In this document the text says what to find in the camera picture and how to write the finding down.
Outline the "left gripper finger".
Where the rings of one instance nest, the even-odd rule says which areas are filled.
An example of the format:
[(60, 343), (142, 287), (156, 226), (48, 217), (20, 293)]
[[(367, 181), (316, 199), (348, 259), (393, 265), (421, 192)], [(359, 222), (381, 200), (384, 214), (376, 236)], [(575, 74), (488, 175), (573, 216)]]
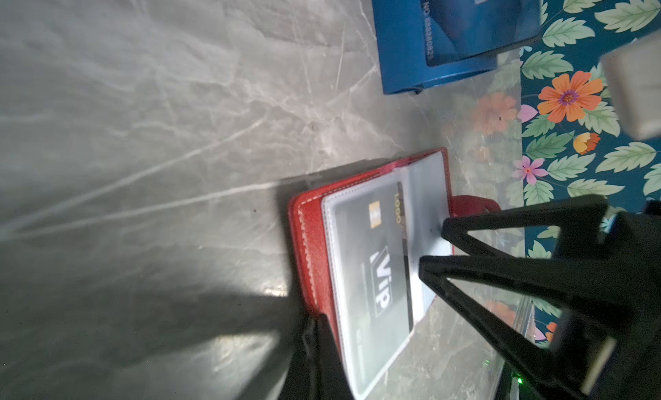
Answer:
[(278, 398), (355, 399), (327, 315), (308, 317)]

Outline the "red card holder wallet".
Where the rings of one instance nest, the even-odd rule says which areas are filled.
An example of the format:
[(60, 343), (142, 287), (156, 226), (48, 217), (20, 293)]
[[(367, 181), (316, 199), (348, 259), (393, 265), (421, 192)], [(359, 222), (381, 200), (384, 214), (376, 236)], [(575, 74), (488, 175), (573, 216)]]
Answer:
[(325, 314), (329, 318), (343, 365), (325, 204), (330, 198), (351, 192), (355, 186), (364, 186), (372, 181), (397, 181), (400, 184), (398, 214), (403, 226), (408, 261), (412, 314), (412, 331), (408, 342), (436, 297), (419, 277), (420, 259), (425, 255), (451, 256), (454, 253), (452, 245), (442, 238), (443, 222), (450, 217), (480, 215), (499, 209), (494, 200), (470, 195), (456, 196), (452, 193), (449, 154), (445, 148), (401, 158), (295, 196), (288, 206), (288, 219), (301, 293), (310, 317)]

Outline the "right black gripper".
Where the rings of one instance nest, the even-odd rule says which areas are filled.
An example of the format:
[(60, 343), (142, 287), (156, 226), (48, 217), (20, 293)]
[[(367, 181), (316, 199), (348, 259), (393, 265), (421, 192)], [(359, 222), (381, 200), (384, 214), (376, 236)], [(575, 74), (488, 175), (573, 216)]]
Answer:
[[(419, 277), (539, 399), (660, 397), (660, 203), (616, 217), (585, 195), (444, 221), (468, 255), (425, 256)], [(471, 231), (559, 227), (557, 260), (507, 256)]]

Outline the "stack of cards in stand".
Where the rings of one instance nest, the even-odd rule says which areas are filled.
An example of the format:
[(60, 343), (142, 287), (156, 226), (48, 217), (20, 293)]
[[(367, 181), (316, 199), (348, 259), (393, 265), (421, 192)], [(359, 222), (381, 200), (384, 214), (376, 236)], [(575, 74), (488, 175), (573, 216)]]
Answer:
[(535, 38), (541, 0), (420, 0), (425, 61), (440, 66)]

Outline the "grey VIP card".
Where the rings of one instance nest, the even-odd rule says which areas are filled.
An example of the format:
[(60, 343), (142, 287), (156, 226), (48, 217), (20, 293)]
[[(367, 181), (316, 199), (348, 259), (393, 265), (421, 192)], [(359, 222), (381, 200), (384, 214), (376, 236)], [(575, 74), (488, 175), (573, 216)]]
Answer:
[(364, 399), (408, 343), (410, 281), (397, 181), (355, 186), (325, 204), (344, 368)]

